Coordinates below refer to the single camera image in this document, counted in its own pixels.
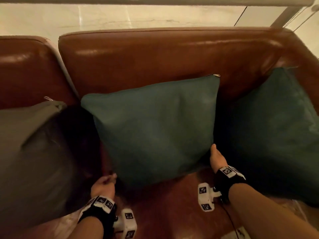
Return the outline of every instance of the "left hand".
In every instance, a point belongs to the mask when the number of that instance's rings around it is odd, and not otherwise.
[[[114,200],[116,174],[99,178],[91,188],[91,198],[101,195]]]

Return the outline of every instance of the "forearm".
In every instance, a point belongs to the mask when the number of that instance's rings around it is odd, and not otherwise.
[[[247,184],[234,184],[229,201],[253,239],[319,238],[319,232]]]
[[[102,239],[103,233],[102,223],[97,218],[89,216],[78,223],[68,239]]]

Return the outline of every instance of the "black cable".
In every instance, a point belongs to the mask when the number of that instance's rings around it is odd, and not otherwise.
[[[226,208],[223,206],[223,204],[220,204],[220,205],[221,205],[221,207],[224,209],[224,211],[226,212],[226,214],[228,215],[228,218],[229,218],[230,222],[232,223],[232,226],[233,226],[234,231],[235,231],[235,233],[236,233],[237,239],[239,239],[238,234],[237,234],[237,230],[236,230],[235,225],[234,225],[234,223],[233,223],[233,221],[232,221],[232,218],[230,217],[230,214],[228,213],[228,211],[226,210]]]

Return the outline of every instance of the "wrist tracker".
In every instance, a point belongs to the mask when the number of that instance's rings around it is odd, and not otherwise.
[[[247,184],[246,178],[241,172],[231,166],[219,169],[215,175],[215,190],[221,192],[223,203],[229,203],[228,193],[233,184]]]
[[[110,238],[114,233],[113,223],[115,221],[116,209],[117,206],[112,199],[96,196],[85,205],[79,215],[78,223],[86,217],[96,217],[103,225],[103,238]]]

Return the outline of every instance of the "white tracking block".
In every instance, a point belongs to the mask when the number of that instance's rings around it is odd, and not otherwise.
[[[134,238],[138,226],[133,211],[131,209],[123,209],[121,211],[121,216],[114,222],[113,227],[115,232],[123,232],[122,239]]]
[[[213,211],[215,209],[213,204],[214,198],[221,196],[221,193],[219,191],[214,192],[213,188],[210,188],[208,183],[199,184],[197,193],[198,203],[204,212]]]

